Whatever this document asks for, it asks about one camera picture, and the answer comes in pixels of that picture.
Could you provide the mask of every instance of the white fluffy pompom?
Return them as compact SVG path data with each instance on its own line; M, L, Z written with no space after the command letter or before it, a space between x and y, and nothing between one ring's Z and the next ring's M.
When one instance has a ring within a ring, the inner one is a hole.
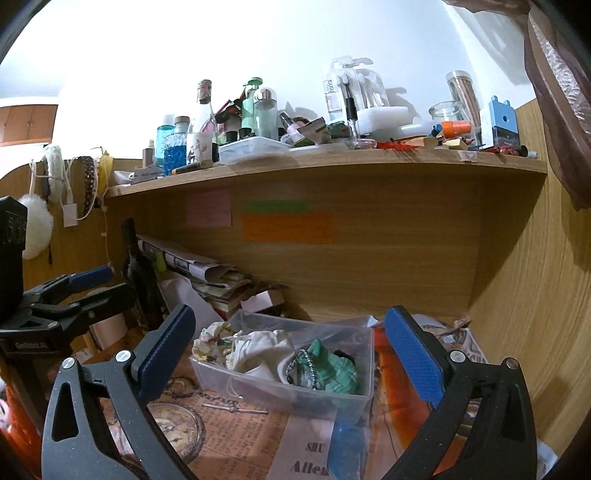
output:
M35 258L43 252L51 240L53 217L47 211L47 204L39 195L23 195L19 202L27 207L27 236L22 257L25 260Z

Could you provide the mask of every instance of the orange sticky note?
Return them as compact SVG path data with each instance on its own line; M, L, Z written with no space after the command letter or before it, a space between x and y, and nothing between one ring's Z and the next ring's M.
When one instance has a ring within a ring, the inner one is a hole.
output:
M293 242L329 245L335 242L335 226L326 212L242 215L247 242Z

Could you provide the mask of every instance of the black bottle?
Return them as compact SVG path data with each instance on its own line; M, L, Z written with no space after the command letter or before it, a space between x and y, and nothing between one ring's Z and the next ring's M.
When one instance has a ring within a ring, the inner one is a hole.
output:
M123 266L123 278L137 295L138 323L142 330L156 330L168 316L168 308L158 288L156 273L148 258L139 250L133 218L121 222L127 259Z

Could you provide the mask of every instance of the sticky note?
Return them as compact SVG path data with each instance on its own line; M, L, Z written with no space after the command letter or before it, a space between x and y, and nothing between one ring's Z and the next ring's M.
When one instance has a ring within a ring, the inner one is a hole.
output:
M200 228L232 226L230 192L215 190L187 194L187 223Z
M335 226L326 212L245 214L242 215L242 227L247 242L317 245L335 242Z
M306 213L310 204L306 200L249 200L245 213Z

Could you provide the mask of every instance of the black clamp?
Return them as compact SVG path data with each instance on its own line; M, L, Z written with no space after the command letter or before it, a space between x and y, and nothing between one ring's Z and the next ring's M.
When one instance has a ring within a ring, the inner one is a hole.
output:
M66 358L51 393L43 434L44 480L198 480L147 409L164 390L195 331L195 315L178 306L132 352L81 365ZM126 464L113 441L99 398L110 398L145 474Z

